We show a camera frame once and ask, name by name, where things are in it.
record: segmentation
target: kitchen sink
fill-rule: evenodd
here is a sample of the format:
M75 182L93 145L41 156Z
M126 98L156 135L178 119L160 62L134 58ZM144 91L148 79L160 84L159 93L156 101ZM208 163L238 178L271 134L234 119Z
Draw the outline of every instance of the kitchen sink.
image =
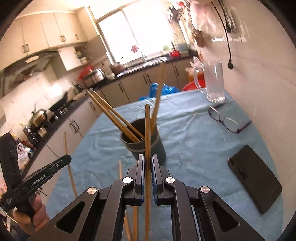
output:
M166 61L166 60L168 60L167 57L156 58L156 59L150 60L150 61L148 61L148 62L146 62L146 63L143 63L143 64L137 65L137 66L135 66L135 67L132 67L132 68L130 68L130 69L128 69L128 70L125 70L124 72L125 72L126 74L128 74L128 73L134 72L134 71L136 71L136 70L139 70L139 69L141 69L141 68L144 68L144 67L146 67L146 66L154 65L154 64L160 63L161 61Z

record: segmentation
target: smartphone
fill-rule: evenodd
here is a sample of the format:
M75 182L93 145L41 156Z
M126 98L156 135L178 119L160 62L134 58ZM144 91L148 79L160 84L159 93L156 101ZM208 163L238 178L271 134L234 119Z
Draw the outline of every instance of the smartphone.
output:
M283 190L272 171L248 145L228 158L228 165L248 191L259 212L266 213Z

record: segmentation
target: window pane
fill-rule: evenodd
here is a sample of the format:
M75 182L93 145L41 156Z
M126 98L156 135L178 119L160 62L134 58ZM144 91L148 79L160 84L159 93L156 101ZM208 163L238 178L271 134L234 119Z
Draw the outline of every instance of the window pane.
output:
M123 10L143 54L162 51L164 45L171 47L169 22L159 0L142 0Z
M114 9L130 2L131 0L98 1L98 3L91 5L90 9L94 15L94 18L99 19Z
M142 56L140 51L131 52L137 44L121 11L99 22L99 26L117 62L124 64Z

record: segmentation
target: eyeglass frame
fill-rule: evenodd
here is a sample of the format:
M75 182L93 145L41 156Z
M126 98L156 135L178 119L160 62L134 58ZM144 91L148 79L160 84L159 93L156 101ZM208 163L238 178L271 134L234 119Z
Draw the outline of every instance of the eyeglass frame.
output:
M211 110L211 109L218 113L218 115L219 115L219 120L216 120L216 119L214 119L214 118L212 117L212 115L210 114L210 110ZM234 123L237 125L237 130L236 130L236 131L232 131L232 130L228 129L227 126L225 126L225 128L226 128L227 130L231 131L232 133L240 133L243 129L245 129L249 124L252 123L252 121L250 120L250 121L249 121L247 124L245 124L241 129L239 129L239 124L238 124L235 120L229 118L228 116L225 116L224 119L221 120L220 112L217 111L214 107L210 106L207 112L208 112L209 116L210 116L213 120L222 123L223 126L225 126L225 124L224 124L224 120L225 120L225 119L234 122Z

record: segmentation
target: table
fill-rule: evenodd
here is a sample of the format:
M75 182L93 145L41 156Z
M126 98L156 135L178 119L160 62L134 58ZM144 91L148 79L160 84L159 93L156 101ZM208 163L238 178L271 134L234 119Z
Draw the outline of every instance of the table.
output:
M121 106L116 110L129 122L144 118L145 104L154 106L155 98ZM186 91L162 96L158 127L166 151L164 164L172 177L185 185L213 189L232 209L245 219L266 241L280 236L283 223L282 195L261 215L242 184L227 165L227 159L244 145L249 145L277 176L274 162L256 127L251 124L242 132L228 131L208 115L210 103L204 93ZM247 114L226 93L226 104L219 109L240 125L248 121ZM99 189L111 186L118 179L118 160L123 173L135 165L131 152L120 141L120 131L101 115L90 128L72 155L72 171L78 193L88 187ZM67 168L64 168L47 204L52 218L74 200ZM132 228L132 210L127 207ZM172 240L169 206L151 204L151 240ZM139 208L139 239L144 236L144 205Z

